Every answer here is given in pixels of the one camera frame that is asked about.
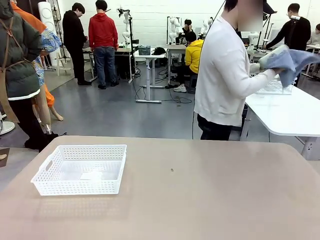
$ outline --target red hoodie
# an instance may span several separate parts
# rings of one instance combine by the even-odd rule
[[[89,42],[91,48],[117,47],[118,33],[115,22],[105,13],[97,13],[90,18]]]

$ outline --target green jacket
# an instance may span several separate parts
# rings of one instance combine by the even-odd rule
[[[14,13],[10,0],[0,0],[0,18],[7,27],[9,27],[12,17],[12,34],[24,53],[21,52],[14,39],[10,37],[6,67],[22,61],[24,58],[30,61],[6,68],[5,85],[7,96],[8,98],[17,98],[35,93],[40,88],[37,73],[31,62],[40,54],[42,41],[40,33],[23,20],[20,15]],[[0,43],[0,67],[2,67],[7,45],[7,31],[1,23]]]

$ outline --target yellow jacket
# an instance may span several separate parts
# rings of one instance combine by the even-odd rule
[[[185,65],[190,66],[190,69],[194,73],[199,71],[199,61],[202,45],[204,41],[202,39],[193,41],[185,50]]]

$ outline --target orange clothing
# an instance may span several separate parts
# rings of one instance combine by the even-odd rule
[[[46,84],[44,84],[44,89],[45,89],[46,103],[48,104],[48,107],[51,108],[55,104],[55,97],[49,92]]]
[[[10,2],[12,9],[15,13],[19,14],[26,22],[28,22],[32,27],[34,27],[40,34],[47,28],[38,18],[32,14],[20,9],[17,4]]]

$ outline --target white sweater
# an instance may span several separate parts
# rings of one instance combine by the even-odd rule
[[[269,69],[255,77],[246,48],[234,28],[222,17],[206,35],[195,92],[194,111],[207,121],[240,126],[246,97],[264,88],[276,73]]]

